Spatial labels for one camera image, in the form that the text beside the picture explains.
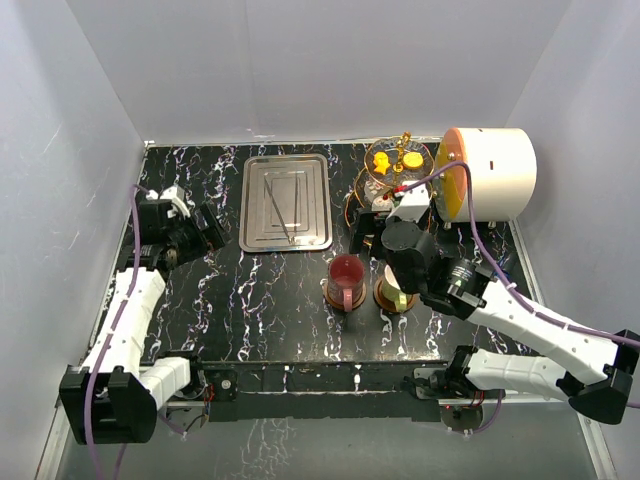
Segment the round orange biscuit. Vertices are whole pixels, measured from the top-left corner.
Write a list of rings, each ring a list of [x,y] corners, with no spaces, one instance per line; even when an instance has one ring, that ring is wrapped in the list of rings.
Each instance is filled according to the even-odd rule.
[[[409,152],[403,156],[402,163],[405,168],[419,169],[424,164],[424,158],[419,152]]]

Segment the orange fish-shaped cookie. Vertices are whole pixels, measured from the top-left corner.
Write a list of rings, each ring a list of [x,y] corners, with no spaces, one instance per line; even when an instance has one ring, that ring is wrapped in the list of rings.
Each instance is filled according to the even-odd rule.
[[[374,172],[379,175],[386,175],[388,169],[391,167],[389,156],[384,151],[379,151],[374,154],[373,159]]]

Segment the pink patterned mug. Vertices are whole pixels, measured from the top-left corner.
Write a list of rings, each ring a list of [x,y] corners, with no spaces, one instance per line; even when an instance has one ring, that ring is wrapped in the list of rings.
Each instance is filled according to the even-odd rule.
[[[365,267],[357,256],[336,256],[328,266],[324,290],[326,300],[344,312],[353,311],[366,297],[364,279]]]

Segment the white sprinkle cherry cake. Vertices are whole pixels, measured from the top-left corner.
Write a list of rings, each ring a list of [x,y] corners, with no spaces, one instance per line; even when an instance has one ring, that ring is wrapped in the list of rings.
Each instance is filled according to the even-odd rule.
[[[376,212],[391,211],[394,208],[394,201],[388,195],[381,195],[372,201],[372,210]]]

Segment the silver metal tray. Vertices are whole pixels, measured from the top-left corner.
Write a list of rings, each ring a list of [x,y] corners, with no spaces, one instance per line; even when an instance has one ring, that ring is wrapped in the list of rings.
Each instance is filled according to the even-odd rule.
[[[239,225],[244,252],[323,251],[332,241],[324,156],[255,156],[245,163]]]

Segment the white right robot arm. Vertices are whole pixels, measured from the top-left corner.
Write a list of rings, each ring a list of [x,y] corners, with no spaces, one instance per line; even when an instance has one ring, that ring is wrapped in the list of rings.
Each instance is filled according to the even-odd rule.
[[[401,292],[432,311],[506,334],[535,356],[499,355],[459,346],[447,368],[414,380],[425,392],[466,397],[487,390],[515,390],[565,400],[581,415],[618,425],[630,408],[639,336],[628,329],[603,332],[561,317],[522,296],[498,266],[443,256],[433,236],[416,223],[360,208],[351,224],[349,250],[371,239]]]

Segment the white rectangular cream cake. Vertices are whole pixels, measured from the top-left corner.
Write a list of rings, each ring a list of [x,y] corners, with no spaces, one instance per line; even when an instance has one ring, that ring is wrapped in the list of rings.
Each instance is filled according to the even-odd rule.
[[[383,188],[373,180],[367,180],[364,184],[363,191],[365,197],[373,202],[374,199],[383,192]]]

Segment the green ceramic cup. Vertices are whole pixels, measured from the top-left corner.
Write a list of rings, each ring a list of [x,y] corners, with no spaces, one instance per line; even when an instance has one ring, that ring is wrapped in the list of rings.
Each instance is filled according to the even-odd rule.
[[[384,276],[381,286],[382,296],[391,303],[395,312],[402,313],[410,308],[413,300],[411,294],[403,292],[389,265],[385,266]]]

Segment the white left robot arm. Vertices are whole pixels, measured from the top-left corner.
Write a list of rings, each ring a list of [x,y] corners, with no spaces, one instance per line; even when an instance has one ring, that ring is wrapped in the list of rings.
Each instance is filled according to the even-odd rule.
[[[202,395],[199,356],[169,351],[140,368],[154,310],[170,274],[223,248],[228,240],[212,207],[191,208],[184,190],[148,190],[132,211],[133,243],[121,252],[115,287],[95,342],[59,385],[59,397],[81,445],[146,443],[173,397]]]

